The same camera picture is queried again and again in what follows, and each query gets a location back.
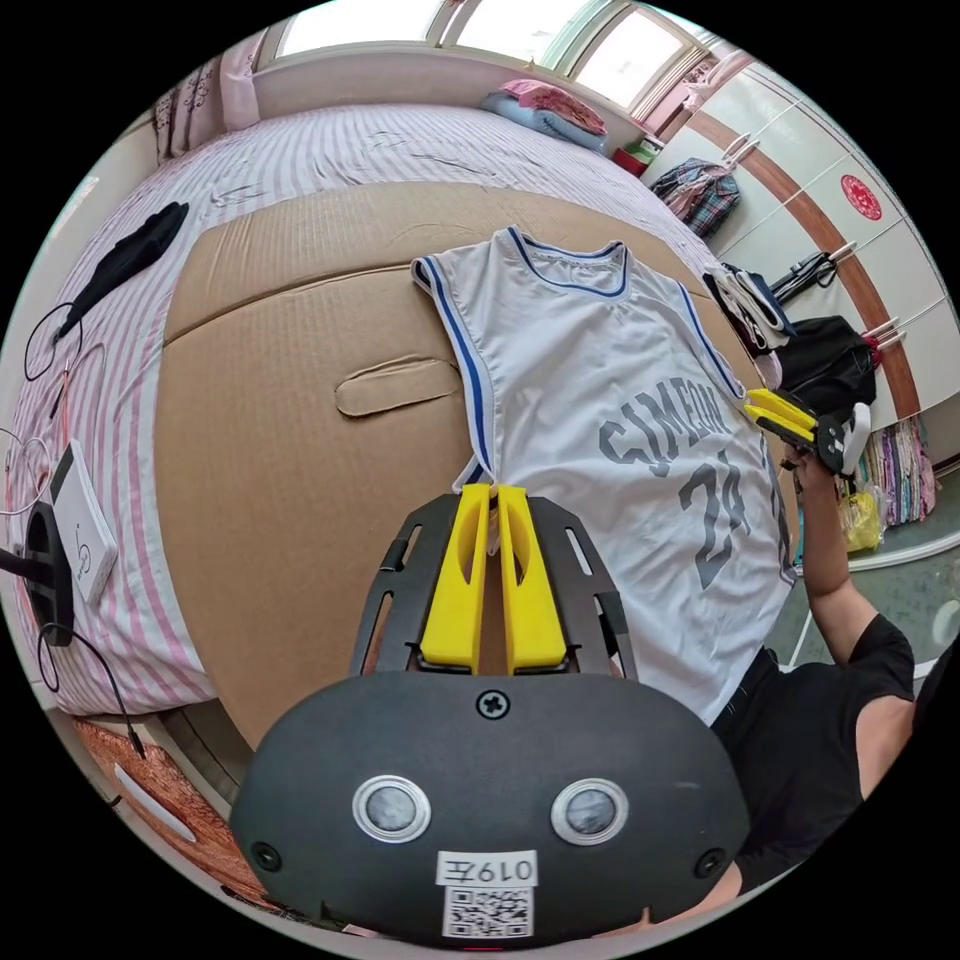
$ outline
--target floor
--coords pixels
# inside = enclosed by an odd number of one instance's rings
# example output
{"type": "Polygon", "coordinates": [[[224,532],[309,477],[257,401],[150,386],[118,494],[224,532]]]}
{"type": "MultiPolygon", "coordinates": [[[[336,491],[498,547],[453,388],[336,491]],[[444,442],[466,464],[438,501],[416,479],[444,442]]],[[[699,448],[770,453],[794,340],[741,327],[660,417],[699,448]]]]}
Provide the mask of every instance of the floor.
{"type": "MultiPolygon", "coordinates": [[[[917,547],[960,531],[960,470],[942,477],[934,511],[922,523],[888,530],[881,553],[917,547]]],[[[857,559],[870,554],[859,554],[857,559]]],[[[852,574],[857,589],[913,645],[918,664],[935,660],[940,652],[933,638],[933,618],[949,600],[960,600],[960,547],[924,560],[863,570],[852,574]]],[[[782,664],[830,662],[830,654],[816,624],[807,625],[809,606],[803,583],[797,584],[768,641],[782,664]]]]}

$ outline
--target blue blanket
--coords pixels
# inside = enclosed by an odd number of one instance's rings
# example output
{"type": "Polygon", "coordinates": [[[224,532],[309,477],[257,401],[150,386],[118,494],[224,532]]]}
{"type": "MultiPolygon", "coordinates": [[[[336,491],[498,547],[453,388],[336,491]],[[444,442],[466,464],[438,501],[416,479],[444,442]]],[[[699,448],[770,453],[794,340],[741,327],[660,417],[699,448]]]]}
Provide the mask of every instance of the blue blanket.
{"type": "Polygon", "coordinates": [[[480,104],[480,108],[482,110],[489,110],[491,113],[504,117],[506,120],[519,123],[521,127],[536,130],[538,133],[545,133],[548,137],[554,137],[557,140],[567,140],[570,143],[586,147],[587,150],[593,150],[597,153],[603,152],[603,148],[607,142],[606,137],[589,133],[576,126],[576,124],[570,123],[569,120],[557,115],[552,110],[521,107],[514,97],[502,91],[491,93],[483,103],[480,104]]]}

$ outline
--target black t-shirt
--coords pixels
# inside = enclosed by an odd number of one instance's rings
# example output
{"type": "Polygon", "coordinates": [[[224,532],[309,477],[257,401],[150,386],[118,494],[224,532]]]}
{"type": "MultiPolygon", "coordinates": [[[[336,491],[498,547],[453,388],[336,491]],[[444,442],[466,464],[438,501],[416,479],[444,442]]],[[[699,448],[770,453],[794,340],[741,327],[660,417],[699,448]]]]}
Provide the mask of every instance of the black t-shirt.
{"type": "Polygon", "coordinates": [[[913,668],[906,638],[877,616],[847,665],[773,666],[758,684],[722,738],[750,810],[741,892],[805,860],[863,802],[857,718],[878,697],[912,701],[913,668]]]}

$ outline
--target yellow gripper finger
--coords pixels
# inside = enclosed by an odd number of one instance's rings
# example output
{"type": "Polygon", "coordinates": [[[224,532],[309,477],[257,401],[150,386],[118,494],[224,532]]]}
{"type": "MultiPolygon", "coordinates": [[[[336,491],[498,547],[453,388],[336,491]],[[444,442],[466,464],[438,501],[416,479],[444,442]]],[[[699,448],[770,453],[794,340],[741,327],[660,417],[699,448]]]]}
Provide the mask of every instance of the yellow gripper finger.
{"type": "Polygon", "coordinates": [[[469,484],[460,496],[420,641],[427,663],[478,671],[489,529],[490,487],[469,484]]]}
{"type": "Polygon", "coordinates": [[[782,420],[789,421],[801,430],[812,433],[817,425],[817,421],[810,414],[799,407],[795,407],[788,400],[784,400],[783,397],[777,396],[772,390],[748,390],[747,396],[754,406],[767,410],[768,415],[776,414],[782,420]]]}
{"type": "Polygon", "coordinates": [[[500,566],[507,673],[559,666],[567,653],[527,493],[500,487],[500,566]]]}
{"type": "Polygon", "coordinates": [[[813,433],[810,430],[804,430],[802,427],[798,427],[795,422],[786,420],[776,413],[772,413],[770,410],[754,407],[749,403],[744,406],[744,410],[746,410],[747,413],[750,414],[750,416],[753,417],[753,419],[761,427],[766,426],[767,424],[769,424],[771,427],[779,427],[780,429],[776,430],[776,432],[784,440],[789,441],[790,437],[796,437],[797,439],[805,440],[810,444],[814,442],[813,433]]]}

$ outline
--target pink striped bedsheet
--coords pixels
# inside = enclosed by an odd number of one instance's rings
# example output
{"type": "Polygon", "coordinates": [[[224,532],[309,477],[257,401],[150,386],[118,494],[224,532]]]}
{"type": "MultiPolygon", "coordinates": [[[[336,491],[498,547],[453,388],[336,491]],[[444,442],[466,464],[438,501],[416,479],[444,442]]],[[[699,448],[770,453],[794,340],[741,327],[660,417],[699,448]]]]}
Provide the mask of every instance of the pink striped bedsheet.
{"type": "MultiPolygon", "coordinates": [[[[75,295],[100,258],[151,213],[172,201],[190,205],[162,260],[84,319],[84,358],[68,397],[69,434],[85,451],[120,551],[99,606],[78,606],[76,628],[111,665],[130,713],[216,696],[190,641],[164,559],[153,473],[164,323],[191,247],[210,227],[282,200],[404,181],[479,183],[557,197],[647,230],[698,275],[717,265],[707,247],[616,164],[480,110],[330,108],[265,121],[165,164],[101,227],[58,294],[60,300],[75,295]]],[[[57,373],[75,349],[76,334],[71,334],[54,368],[24,384],[15,418],[21,436],[44,437],[54,455],[62,450],[61,425],[50,422],[49,412],[60,385],[57,373]]],[[[36,356],[33,369],[42,360],[36,356]]],[[[9,490],[14,503],[26,502],[35,483],[29,459],[35,458],[14,461],[9,490]]],[[[8,523],[8,542],[19,536],[22,523],[8,523]]],[[[35,636],[22,591],[17,614],[20,629],[35,636]]],[[[117,712],[106,673],[88,650],[74,643],[52,655],[60,679],[56,698],[63,710],[75,715],[117,712]]],[[[46,653],[41,665],[52,679],[46,653]]]]}

